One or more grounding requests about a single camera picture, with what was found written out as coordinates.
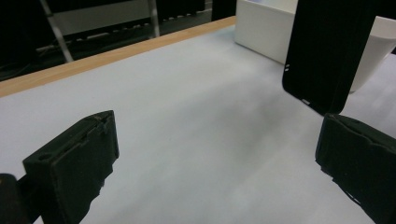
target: table surface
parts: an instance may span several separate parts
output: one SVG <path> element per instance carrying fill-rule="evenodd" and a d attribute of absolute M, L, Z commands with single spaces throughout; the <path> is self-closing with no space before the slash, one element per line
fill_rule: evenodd
<path fill-rule="evenodd" d="M 82 223 L 373 223 L 315 163 L 322 117 L 233 30 L 61 66 L 79 74 L 0 98 L 1 172 L 22 177 L 24 158 L 112 109 L 120 158 Z M 395 66 L 391 55 L 342 114 L 395 137 Z"/>

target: white box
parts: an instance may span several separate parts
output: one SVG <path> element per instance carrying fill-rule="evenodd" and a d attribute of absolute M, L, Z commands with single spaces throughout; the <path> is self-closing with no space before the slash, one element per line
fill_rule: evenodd
<path fill-rule="evenodd" d="M 238 0 L 235 42 L 280 63 L 288 55 L 298 0 Z M 396 47 L 396 20 L 376 17 L 351 91 L 359 89 Z"/>
<path fill-rule="evenodd" d="M 235 42 L 285 63 L 297 2 L 238 0 Z"/>

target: phone case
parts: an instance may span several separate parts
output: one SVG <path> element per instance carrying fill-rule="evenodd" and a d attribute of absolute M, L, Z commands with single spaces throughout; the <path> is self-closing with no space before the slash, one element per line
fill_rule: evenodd
<path fill-rule="evenodd" d="M 377 0 L 300 0 L 282 80 L 285 91 L 321 115 L 340 113 L 378 6 Z"/>

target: black cabinet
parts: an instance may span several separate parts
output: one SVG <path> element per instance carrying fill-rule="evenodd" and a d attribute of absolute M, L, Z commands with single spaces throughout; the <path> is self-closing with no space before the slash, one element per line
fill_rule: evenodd
<path fill-rule="evenodd" d="M 156 0 L 156 2 L 159 21 L 205 10 L 205 0 Z"/>

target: black object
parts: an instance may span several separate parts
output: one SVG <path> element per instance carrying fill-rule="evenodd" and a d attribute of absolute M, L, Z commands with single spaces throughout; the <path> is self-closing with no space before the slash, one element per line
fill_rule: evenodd
<path fill-rule="evenodd" d="M 396 139 L 358 120 L 328 114 L 316 160 L 375 223 L 396 223 Z"/>
<path fill-rule="evenodd" d="M 283 88 L 319 114 L 340 113 L 373 26 L 377 0 L 300 0 Z"/>
<path fill-rule="evenodd" d="M 54 39 L 39 1 L 0 1 L 0 65 L 26 65 Z"/>
<path fill-rule="evenodd" d="M 205 10 L 205 0 L 156 0 L 159 22 Z"/>
<path fill-rule="evenodd" d="M 65 12 L 87 7 L 99 7 L 103 5 L 126 2 L 129 0 L 47 0 L 53 13 Z"/>
<path fill-rule="evenodd" d="M 218 21 L 234 16 L 236 12 L 236 0 L 213 0 L 212 21 Z"/>
<path fill-rule="evenodd" d="M 40 215 L 46 224 L 79 223 L 118 156 L 113 111 L 80 120 L 23 161 L 26 175 L 18 183 L 0 175 L 0 223 L 31 223 Z"/>

